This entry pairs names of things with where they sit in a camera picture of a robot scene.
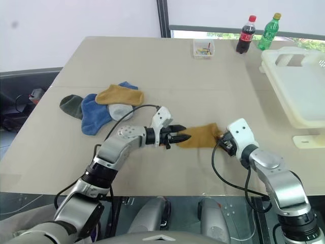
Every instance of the brown sock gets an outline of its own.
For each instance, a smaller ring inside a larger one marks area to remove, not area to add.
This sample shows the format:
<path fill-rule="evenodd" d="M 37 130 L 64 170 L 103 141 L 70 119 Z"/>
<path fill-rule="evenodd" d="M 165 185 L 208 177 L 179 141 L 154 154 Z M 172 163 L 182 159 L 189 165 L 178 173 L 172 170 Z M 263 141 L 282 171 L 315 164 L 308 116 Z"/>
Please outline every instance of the brown sock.
<path fill-rule="evenodd" d="M 95 101 L 98 104 L 127 104 L 139 106 L 143 103 L 143 92 L 119 85 L 110 85 L 108 89 L 99 93 Z"/>
<path fill-rule="evenodd" d="M 181 131 L 180 133 L 192 136 L 186 141 L 177 143 L 177 145 L 182 148 L 213 148 L 216 145 L 216 138 L 223 134 L 222 131 L 218 129 L 216 123 L 200 127 L 191 127 L 184 131 Z"/>

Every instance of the coca-cola bottle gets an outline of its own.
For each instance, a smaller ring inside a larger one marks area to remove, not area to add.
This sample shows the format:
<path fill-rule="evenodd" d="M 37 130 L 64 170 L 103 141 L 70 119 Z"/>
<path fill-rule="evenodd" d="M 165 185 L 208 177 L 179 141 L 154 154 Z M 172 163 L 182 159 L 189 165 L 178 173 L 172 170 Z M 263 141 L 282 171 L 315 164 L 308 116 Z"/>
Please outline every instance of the coca-cola bottle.
<path fill-rule="evenodd" d="M 248 19 L 248 23 L 242 28 L 242 32 L 240 33 L 239 41 L 236 47 L 236 52 L 242 54 L 248 51 L 249 44 L 252 41 L 255 33 L 255 20 L 256 16 L 251 15 Z"/>

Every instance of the white wall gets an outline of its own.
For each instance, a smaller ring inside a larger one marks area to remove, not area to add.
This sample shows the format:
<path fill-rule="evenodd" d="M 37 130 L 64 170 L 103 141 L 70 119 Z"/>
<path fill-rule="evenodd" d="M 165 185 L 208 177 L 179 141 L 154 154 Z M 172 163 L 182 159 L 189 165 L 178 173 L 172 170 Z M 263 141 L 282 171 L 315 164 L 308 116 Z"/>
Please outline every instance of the white wall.
<path fill-rule="evenodd" d="M 241 28 L 251 14 L 264 29 L 282 14 L 280 31 L 325 36 L 324 0 L 168 0 L 169 24 Z"/>
<path fill-rule="evenodd" d="M 160 37 L 156 0 L 0 0 L 0 72 L 62 67 L 86 36 Z"/>

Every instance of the dark green sock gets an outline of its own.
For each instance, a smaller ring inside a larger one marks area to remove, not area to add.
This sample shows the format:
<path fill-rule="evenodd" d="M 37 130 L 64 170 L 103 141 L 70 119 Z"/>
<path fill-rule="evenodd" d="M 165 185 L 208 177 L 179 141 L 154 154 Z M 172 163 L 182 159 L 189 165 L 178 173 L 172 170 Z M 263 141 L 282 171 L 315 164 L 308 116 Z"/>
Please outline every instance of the dark green sock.
<path fill-rule="evenodd" d="M 83 98 L 77 95 L 69 95 L 60 102 L 60 109 L 74 118 L 82 119 L 81 102 Z"/>

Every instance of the table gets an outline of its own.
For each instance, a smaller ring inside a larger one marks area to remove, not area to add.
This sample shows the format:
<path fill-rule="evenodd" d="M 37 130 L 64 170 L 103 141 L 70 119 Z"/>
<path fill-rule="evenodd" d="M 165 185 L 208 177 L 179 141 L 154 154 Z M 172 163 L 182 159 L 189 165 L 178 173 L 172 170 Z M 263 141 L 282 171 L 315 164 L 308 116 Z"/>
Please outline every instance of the table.
<path fill-rule="evenodd" d="M 261 51 L 252 43 L 246 55 L 236 41 L 215 40 L 215 56 L 197 60 L 189 39 L 88 37 L 44 94 L 0 163 L 0 191 L 56 194 L 85 170 L 96 136 L 81 132 L 81 121 L 63 113 L 61 99 L 85 97 L 110 84 L 128 81 L 145 94 L 145 102 L 169 108 L 175 124 L 187 127 L 216 122 L 222 130 L 245 118 L 264 149 L 282 155 L 304 183 L 308 195 L 324 195 L 325 149 L 299 150 L 292 136 L 310 133 L 287 120 L 265 74 L 258 67 Z M 293 45 L 274 42 L 272 48 Z M 142 108 L 123 124 L 149 126 L 154 114 Z M 212 149 L 148 146 L 133 152 L 113 183 L 119 196 L 243 195 L 223 184 L 211 168 Z M 244 185 L 247 171 L 218 150 L 216 167 L 227 180 Z M 250 187 L 264 192 L 254 173 Z"/>

